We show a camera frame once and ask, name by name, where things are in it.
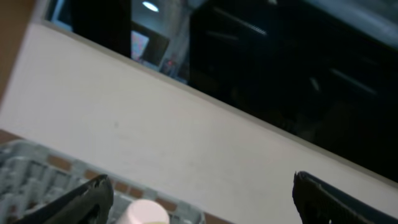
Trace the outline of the pink bowl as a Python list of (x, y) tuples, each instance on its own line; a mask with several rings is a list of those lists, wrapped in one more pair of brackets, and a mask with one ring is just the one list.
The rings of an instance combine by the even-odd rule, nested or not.
[(155, 201), (139, 199), (129, 204), (116, 224), (169, 224), (166, 209)]

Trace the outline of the grey plastic dishwasher rack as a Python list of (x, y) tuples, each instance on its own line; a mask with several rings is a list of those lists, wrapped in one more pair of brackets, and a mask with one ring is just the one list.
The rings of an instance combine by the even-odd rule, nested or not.
[(206, 223), (194, 205), (26, 140), (1, 144), (1, 223), (13, 223), (100, 174), (109, 177), (114, 190), (108, 223), (116, 223), (140, 198), (163, 206), (173, 224)]

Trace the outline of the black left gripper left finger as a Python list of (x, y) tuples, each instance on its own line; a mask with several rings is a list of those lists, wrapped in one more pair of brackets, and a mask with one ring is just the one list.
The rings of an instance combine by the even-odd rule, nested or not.
[(113, 200), (111, 181), (101, 174), (15, 224), (106, 224)]

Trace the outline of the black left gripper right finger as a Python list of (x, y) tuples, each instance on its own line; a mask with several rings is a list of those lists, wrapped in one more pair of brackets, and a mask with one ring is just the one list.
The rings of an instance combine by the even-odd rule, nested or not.
[(397, 224), (396, 218), (305, 171), (294, 175), (292, 198), (303, 224)]

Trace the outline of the dark glass window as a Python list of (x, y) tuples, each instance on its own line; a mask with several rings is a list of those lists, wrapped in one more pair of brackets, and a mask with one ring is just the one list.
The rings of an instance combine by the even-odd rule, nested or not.
[(397, 0), (51, 0), (44, 17), (397, 180)]

